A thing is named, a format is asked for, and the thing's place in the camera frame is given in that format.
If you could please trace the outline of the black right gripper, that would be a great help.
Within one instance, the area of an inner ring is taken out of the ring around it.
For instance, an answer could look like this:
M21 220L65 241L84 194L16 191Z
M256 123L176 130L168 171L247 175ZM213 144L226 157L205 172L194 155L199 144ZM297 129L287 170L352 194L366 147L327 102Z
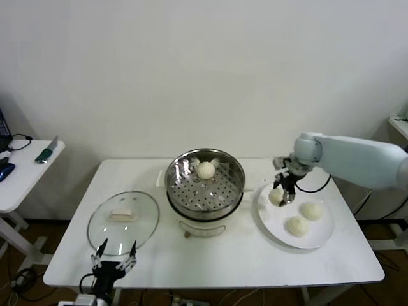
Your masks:
M282 199L279 202L279 206L284 206L292 203L295 198L295 184L296 176L293 174L278 173L275 176L275 182L273 183L273 189L277 189L281 186L284 190L282 194Z

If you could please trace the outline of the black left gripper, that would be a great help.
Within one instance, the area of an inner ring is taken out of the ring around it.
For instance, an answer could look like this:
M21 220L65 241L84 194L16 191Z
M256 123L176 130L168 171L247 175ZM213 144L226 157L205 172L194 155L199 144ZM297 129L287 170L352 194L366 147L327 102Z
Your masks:
M91 255L92 272L96 278L93 291L96 296L111 295L115 282L124 278L124 273L131 271L137 262L136 240L133 242L129 256L121 263L119 261L101 261L107 242L108 239L106 238L97 248L96 253Z

